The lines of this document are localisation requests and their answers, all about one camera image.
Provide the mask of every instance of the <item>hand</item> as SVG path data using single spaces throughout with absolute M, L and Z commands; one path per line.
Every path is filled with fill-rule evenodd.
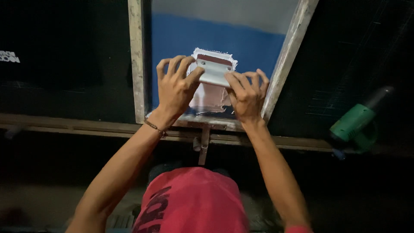
M 149 122 L 159 129 L 166 129 L 177 120 L 188 108 L 195 90 L 200 85 L 200 76 L 204 69 L 197 67 L 187 77 L 187 69 L 195 59 L 191 56 L 176 56 L 162 59 L 156 66 L 158 75 L 159 106 L 153 111 Z M 167 74 L 164 67 L 168 64 Z
M 256 72 L 237 72 L 226 73 L 225 78 L 230 84 L 231 89 L 227 89 L 230 96 L 231 105 L 236 113 L 237 119 L 242 123 L 246 130 L 247 125 L 257 125 L 263 122 L 260 112 L 265 101 L 269 79 L 266 74 L 257 69 Z

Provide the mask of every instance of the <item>green heat gun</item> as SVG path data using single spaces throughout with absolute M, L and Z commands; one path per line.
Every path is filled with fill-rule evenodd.
M 393 87 L 385 86 L 378 89 L 368 99 L 356 104 L 331 128 L 330 135 L 334 139 L 331 144 L 334 148 L 354 143 L 357 153 L 368 151 L 376 142 L 378 128 L 373 118 L 387 102 L 394 91 Z

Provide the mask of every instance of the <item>bracelet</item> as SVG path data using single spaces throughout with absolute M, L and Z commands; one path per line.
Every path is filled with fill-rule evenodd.
M 147 119 L 144 119 L 144 123 L 149 125 L 151 128 L 158 130 L 158 133 L 161 136 L 161 138 L 167 137 L 167 133 L 165 131 L 161 131 L 156 125 L 154 125 L 153 123 L 147 121 Z

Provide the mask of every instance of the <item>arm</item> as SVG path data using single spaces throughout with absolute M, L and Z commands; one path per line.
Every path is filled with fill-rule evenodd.
M 260 69 L 244 74 L 228 73 L 226 79 L 232 88 L 228 90 L 231 104 L 253 144 L 267 191 L 285 223 L 285 228 L 305 226 L 310 229 L 305 199 L 298 183 L 260 115 L 269 79 Z
M 157 66 L 159 106 L 148 121 L 165 130 L 187 109 L 197 89 L 202 68 L 187 78 L 193 57 L 163 59 Z M 164 67 L 169 64 L 167 74 Z M 106 219 L 137 177 L 142 165 L 160 140 L 159 132 L 144 124 L 107 162 L 87 188 L 75 210 L 67 233 L 103 233 Z

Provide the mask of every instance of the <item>screen printing frame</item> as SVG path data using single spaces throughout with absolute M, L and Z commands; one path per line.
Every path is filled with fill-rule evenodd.
M 269 89 L 261 112 L 266 123 L 270 120 L 318 1 L 299 0 L 298 2 L 283 42 L 282 50 L 270 77 Z M 151 8 L 146 4 L 151 5 L 151 1 L 128 0 L 135 120 L 139 124 L 144 123 L 144 119 L 150 113 L 149 92 L 147 91 L 149 89 L 150 76 L 147 75 L 145 61 L 150 61 L 151 54 L 145 50 L 144 32 L 145 27 L 150 27 L 151 24 L 147 22 L 147 20 L 150 21 L 150 18 L 147 19 L 144 16 L 150 15 L 150 12 L 146 12 L 146 10 L 148 11 Z M 202 128 L 205 124 L 211 125 L 211 129 L 243 131 L 240 122 L 236 119 L 212 116 L 182 115 L 175 122 L 174 126 Z

